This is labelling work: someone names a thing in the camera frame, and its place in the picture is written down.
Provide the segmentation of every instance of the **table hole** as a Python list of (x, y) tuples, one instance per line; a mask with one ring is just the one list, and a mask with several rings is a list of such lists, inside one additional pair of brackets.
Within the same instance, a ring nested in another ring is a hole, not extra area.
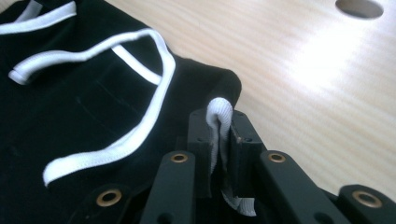
[(370, 0), (337, 0), (335, 5), (347, 15), (360, 19), (376, 19), (384, 14), (384, 8)]

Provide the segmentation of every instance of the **white drawstring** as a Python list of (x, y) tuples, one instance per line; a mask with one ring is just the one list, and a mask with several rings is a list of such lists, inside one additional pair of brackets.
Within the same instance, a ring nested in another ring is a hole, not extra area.
[[(223, 171), (227, 172), (227, 163), (230, 156), (228, 151), (228, 135), (233, 119), (233, 107), (223, 98), (215, 98), (210, 101), (206, 110), (206, 123), (210, 128), (210, 138), (212, 145), (211, 172), (215, 169), (218, 154), (220, 151)], [(230, 186), (221, 190), (224, 201), (236, 210), (239, 214), (255, 217), (254, 198), (239, 198), (233, 196)]]
[(58, 7), (51, 12), (35, 17), (42, 6), (36, 1), (31, 1), (22, 14), (11, 23), (0, 24), (0, 35), (10, 35), (44, 29), (76, 16), (76, 3), (70, 2)]
[(83, 52), (75, 53), (53, 50), (39, 53), (19, 63), (14, 68), (14, 71), (9, 74), (9, 76), (16, 82), (20, 84), (26, 84), (30, 75), (32, 75), (37, 70), (60, 63), (84, 62), (106, 49), (118, 46), (120, 43), (136, 40), (143, 36), (150, 36), (154, 40), (163, 61), (163, 73), (161, 76), (149, 71), (141, 63), (129, 64), (134, 70), (143, 73), (140, 74), (142, 77), (155, 77), (154, 79), (157, 78), (157, 81), (154, 80), (152, 82), (159, 83), (145, 115), (131, 131), (104, 149), (94, 152), (72, 154), (50, 162), (43, 173), (43, 179), (46, 186), (51, 181), (54, 181), (65, 175), (72, 174), (79, 170), (109, 164), (111, 162), (125, 158), (135, 152), (145, 141), (155, 122), (157, 121), (163, 104), (163, 99), (175, 71), (176, 63), (173, 56), (168, 51), (166, 44), (160, 34), (152, 29), (143, 29), (137, 32), (114, 35), (102, 43)]
[[(8, 76), (15, 82), (26, 85), (29, 83), (31, 75), (43, 68), (60, 64), (60, 63), (80, 63), (88, 61), (94, 56), (102, 53), (107, 49), (113, 48), (113, 50), (119, 55), (122, 54), (119, 45), (124, 42), (136, 40), (145, 35), (151, 35), (152, 38), (157, 38), (152, 34), (153, 30), (143, 29), (138, 32), (124, 33), (121, 35), (114, 35), (107, 40), (93, 46), (82, 52), (68, 52), (63, 50), (50, 50), (42, 53), (38, 53), (31, 56), (21, 63), (18, 63), (14, 69), (9, 72)], [(122, 59), (126, 58), (126, 53), (123, 52)], [(145, 66), (137, 61), (132, 55), (128, 57), (126, 61), (132, 68), (138, 72), (142, 77), (149, 80), (152, 83), (158, 84), (161, 80), (160, 76), (155, 75), (149, 71)]]

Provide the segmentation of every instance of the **black cloth bag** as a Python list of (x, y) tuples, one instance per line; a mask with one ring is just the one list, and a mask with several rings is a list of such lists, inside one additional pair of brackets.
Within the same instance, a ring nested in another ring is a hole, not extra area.
[[(37, 17), (67, 3), (37, 2), (44, 5)], [(105, 148), (131, 131), (145, 114), (155, 86), (111, 49), (86, 62), (39, 69), (27, 85), (14, 82), (9, 72), (32, 55), (48, 50), (80, 52), (113, 35), (148, 28), (105, 1), (81, 0), (75, 2), (76, 15), (67, 19), (1, 34), (1, 26), (14, 22), (28, 4), (17, 2), (0, 14), (0, 223), (67, 223), (84, 198), (106, 184), (128, 186), (133, 195), (148, 190), (162, 156), (187, 136), (190, 112), (205, 108), (216, 97), (233, 106), (237, 102), (241, 83), (232, 71), (173, 54), (176, 70), (160, 115), (139, 149), (45, 187), (42, 173), (49, 162)], [(162, 72), (152, 39), (122, 46), (151, 71)], [(212, 199), (197, 201), (197, 223), (236, 223), (240, 218), (250, 220), (227, 207), (218, 185)]]

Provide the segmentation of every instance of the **wooden table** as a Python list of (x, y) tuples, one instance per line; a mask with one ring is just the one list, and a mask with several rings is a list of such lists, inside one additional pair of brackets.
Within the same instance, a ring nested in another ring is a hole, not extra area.
[(396, 2), (349, 0), (377, 17), (363, 19), (335, 0), (107, 1), (175, 53), (235, 71), (236, 109), (319, 187), (362, 184), (396, 201)]

